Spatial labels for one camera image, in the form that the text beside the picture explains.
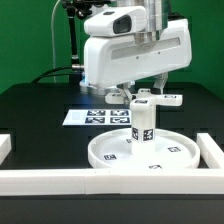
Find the white plate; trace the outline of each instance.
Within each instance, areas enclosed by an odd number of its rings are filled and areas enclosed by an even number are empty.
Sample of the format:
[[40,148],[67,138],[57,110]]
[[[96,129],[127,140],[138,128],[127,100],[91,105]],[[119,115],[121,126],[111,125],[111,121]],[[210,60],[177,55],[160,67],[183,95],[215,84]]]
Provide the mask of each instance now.
[[183,135],[156,129],[155,154],[151,158],[137,158],[131,152],[131,128],[125,128],[94,138],[88,146],[88,159],[93,168],[197,168],[200,149]]

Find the black tabletop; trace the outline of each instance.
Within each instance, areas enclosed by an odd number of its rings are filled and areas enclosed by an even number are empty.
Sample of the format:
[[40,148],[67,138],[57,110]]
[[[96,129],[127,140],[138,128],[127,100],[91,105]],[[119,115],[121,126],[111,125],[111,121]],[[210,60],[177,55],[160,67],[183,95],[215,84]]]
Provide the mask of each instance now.
[[[150,88],[150,83],[137,87]],[[194,83],[168,83],[181,107],[157,108],[157,128],[193,140],[209,133],[224,146],[224,102]],[[87,146],[118,126],[62,126],[69,109],[113,109],[104,97],[68,84],[19,84],[0,95],[0,133],[12,151],[0,169],[88,168]],[[201,161],[200,167],[206,167]],[[222,223],[223,195],[69,195],[0,197],[1,223]]]

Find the white block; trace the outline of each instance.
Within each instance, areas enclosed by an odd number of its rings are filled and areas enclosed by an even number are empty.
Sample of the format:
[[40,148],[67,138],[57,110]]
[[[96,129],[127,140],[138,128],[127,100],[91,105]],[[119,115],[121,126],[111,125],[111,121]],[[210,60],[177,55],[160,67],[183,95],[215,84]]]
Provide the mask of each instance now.
[[111,169],[88,169],[85,175],[86,194],[119,194],[120,175]]
[[0,195],[85,194],[85,170],[3,170]]
[[224,169],[224,153],[209,134],[197,134],[197,144],[209,168]]
[[120,172],[121,194],[224,194],[222,169]]
[[8,134],[0,134],[0,165],[11,151],[11,139]]

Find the green backdrop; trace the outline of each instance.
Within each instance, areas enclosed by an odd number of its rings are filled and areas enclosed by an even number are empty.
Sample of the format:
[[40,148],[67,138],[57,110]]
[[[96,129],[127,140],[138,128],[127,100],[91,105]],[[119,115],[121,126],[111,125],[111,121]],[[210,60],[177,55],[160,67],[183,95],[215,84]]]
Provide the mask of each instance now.
[[[0,93],[52,68],[50,21],[56,1],[0,1]],[[172,0],[172,7],[190,21],[193,60],[190,67],[170,73],[169,81],[201,83],[224,99],[224,1]],[[85,35],[79,22],[77,30],[82,58]],[[68,22],[62,7],[55,33],[57,66],[69,65]]]

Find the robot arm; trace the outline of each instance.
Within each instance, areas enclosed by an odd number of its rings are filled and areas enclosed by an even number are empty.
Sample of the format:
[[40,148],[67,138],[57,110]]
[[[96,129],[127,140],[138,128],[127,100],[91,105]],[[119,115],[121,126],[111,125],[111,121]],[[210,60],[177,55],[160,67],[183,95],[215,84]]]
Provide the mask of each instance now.
[[189,65],[186,19],[168,22],[167,0],[117,1],[85,22],[84,49],[90,85],[106,88],[150,76],[164,86],[167,73]]

